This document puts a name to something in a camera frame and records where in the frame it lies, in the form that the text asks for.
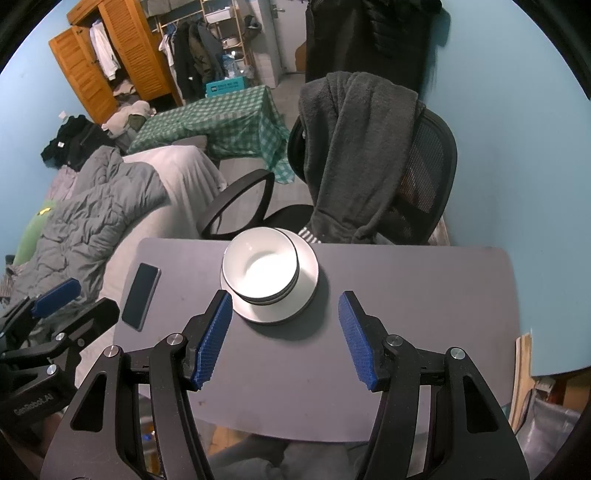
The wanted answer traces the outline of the white plate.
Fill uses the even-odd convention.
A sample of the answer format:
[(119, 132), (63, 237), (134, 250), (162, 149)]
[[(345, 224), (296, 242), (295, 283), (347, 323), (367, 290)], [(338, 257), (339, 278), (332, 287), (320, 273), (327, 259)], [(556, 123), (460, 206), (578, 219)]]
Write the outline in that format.
[(297, 276), (297, 283), (295, 283), (294, 288), (286, 296), (269, 304), (252, 304), (233, 292), (228, 284), (225, 283), (222, 274), (219, 274), (221, 288), (230, 294), (235, 313), (246, 321), (256, 324), (276, 324), (287, 321), (298, 313), (301, 313), (314, 296), (318, 286), (318, 278), (320, 278), (318, 258), (311, 246), (293, 232), (280, 228), (273, 229), (280, 230), (280, 232), (290, 237), (290, 240), (294, 242), (294, 246), (297, 249), (298, 261), (300, 261), (300, 272)]

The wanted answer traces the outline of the white bowl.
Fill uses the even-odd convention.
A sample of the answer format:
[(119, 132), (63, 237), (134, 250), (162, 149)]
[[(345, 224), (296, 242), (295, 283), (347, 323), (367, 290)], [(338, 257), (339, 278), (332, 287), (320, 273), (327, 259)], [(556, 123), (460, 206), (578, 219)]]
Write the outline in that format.
[(299, 272), (294, 242), (287, 234), (269, 227), (239, 233), (222, 256), (225, 283), (240, 298), (254, 304), (270, 303), (287, 294)]
[(280, 259), (272, 254), (235, 263), (222, 269), (222, 278), (229, 288), (252, 304), (269, 304), (280, 300), (294, 288), (300, 272), (297, 260)]

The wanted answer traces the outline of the black smartphone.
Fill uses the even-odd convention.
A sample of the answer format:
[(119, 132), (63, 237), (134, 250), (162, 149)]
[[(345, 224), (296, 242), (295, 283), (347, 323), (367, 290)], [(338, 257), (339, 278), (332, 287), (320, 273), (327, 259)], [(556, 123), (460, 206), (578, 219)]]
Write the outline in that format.
[(159, 268), (138, 265), (121, 314), (122, 322), (136, 331), (142, 330), (159, 278)]

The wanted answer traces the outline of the green pillow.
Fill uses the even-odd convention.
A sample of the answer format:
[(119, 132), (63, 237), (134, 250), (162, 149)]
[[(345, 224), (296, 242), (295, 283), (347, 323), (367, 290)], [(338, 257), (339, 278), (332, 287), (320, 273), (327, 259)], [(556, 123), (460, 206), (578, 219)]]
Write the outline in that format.
[(33, 215), (21, 236), (13, 261), (14, 265), (22, 265), (31, 260), (49, 214), (55, 207), (55, 201), (46, 200)]

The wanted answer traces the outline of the grey quilted blanket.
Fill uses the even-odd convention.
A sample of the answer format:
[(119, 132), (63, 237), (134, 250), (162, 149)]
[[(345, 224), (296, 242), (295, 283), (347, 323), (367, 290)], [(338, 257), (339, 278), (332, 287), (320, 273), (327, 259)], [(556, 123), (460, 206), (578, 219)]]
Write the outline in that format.
[(17, 274), (9, 306), (73, 278), (80, 304), (96, 300), (106, 263), (128, 228), (168, 195), (156, 170), (124, 161), (115, 147), (98, 148), (80, 170), (72, 196), (49, 213), (32, 258)]

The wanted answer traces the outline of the black clothes pile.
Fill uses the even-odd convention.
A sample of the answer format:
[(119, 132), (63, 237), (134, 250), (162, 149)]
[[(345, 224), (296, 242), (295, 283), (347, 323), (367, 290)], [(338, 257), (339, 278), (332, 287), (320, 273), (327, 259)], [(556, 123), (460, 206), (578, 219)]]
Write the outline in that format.
[(79, 172), (101, 146), (114, 147), (115, 142), (99, 124), (89, 121), (84, 115), (69, 116), (56, 137), (41, 152), (41, 158), (46, 166), (67, 166)]

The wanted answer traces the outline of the white bed sheet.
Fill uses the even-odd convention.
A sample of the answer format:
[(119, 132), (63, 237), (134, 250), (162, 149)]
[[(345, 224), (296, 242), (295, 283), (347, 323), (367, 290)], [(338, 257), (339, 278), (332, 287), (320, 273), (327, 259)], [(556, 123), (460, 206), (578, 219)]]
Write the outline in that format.
[(143, 162), (154, 168), (168, 199), (125, 231), (103, 275), (101, 298), (123, 307), (127, 283), (135, 275), (136, 249), (145, 238), (197, 239), (197, 221), (206, 208), (228, 186), (211, 159), (192, 145), (165, 146), (127, 155), (126, 163)]

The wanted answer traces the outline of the dark grey fleece robe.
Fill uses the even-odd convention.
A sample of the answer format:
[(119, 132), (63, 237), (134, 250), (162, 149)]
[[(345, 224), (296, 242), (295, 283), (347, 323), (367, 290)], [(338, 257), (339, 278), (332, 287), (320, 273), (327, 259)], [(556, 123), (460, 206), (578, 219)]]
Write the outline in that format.
[(394, 200), (425, 110), (416, 91), (368, 72), (332, 72), (304, 84), (304, 182), (310, 243), (370, 243)]

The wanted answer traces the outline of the green checkered tablecloth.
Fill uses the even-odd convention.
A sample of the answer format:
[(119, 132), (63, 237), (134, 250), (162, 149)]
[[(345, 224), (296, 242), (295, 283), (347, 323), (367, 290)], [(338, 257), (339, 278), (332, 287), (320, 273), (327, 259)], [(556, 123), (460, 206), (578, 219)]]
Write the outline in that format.
[(194, 136), (207, 137), (216, 160), (252, 157), (263, 160), (280, 184), (294, 182), (287, 161), (290, 130), (266, 86), (204, 98), (149, 118), (132, 141), (130, 154), (168, 146)]

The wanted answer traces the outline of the teal storage crate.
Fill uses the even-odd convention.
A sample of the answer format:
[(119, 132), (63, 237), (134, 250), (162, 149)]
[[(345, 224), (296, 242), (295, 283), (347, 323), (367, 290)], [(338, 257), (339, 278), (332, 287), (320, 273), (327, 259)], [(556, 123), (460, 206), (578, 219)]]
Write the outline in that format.
[(212, 81), (205, 86), (205, 97), (212, 98), (219, 95), (242, 91), (249, 87), (249, 79), (236, 76), (218, 81)]

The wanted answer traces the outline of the orange wooden wardrobe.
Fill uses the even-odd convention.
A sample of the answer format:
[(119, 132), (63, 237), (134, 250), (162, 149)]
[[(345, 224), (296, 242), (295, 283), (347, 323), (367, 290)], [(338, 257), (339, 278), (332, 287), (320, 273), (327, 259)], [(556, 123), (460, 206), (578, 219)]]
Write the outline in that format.
[(49, 47), (90, 119), (104, 123), (117, 110), (124, 82), (152, 107), (179, 106), (181, 98), (161, 36), (150, 29), (138, 1), (79, 1), (69, 27)]

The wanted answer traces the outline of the wooden shelf rack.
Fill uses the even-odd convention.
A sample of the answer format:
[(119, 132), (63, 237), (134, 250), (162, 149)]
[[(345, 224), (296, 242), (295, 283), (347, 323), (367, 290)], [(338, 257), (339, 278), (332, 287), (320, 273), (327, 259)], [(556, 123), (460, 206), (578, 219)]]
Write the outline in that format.
[(204, 22), (208, 30), (221, 41), (225, 67), (230, 76), (252, 78), (252, 33), (249, 28), (256, 26), (256, 17), (246, 1), (204, 0), (200, 1)]

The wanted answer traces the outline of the wooden board by wall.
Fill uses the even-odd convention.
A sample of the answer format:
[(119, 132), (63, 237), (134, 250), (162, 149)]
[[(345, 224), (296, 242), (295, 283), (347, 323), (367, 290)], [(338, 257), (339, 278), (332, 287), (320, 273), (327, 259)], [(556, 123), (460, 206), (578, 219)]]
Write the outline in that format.
[(520, 428), (527, 409), (530, 391), (535, 387), (531, 376), (532, 337), (530, 333), (520, 336), (515, 342), (514, 382), (509, 414), (509, 423), (514, 432)]

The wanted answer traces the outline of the black coat on wall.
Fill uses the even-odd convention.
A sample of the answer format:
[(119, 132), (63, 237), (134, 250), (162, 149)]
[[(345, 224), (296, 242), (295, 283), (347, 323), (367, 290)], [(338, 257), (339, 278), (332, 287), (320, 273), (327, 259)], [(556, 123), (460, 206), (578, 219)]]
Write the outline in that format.
[(305, 10), (305, 80), (368, 72), (418, 92), (440, 1), (325, 0)]

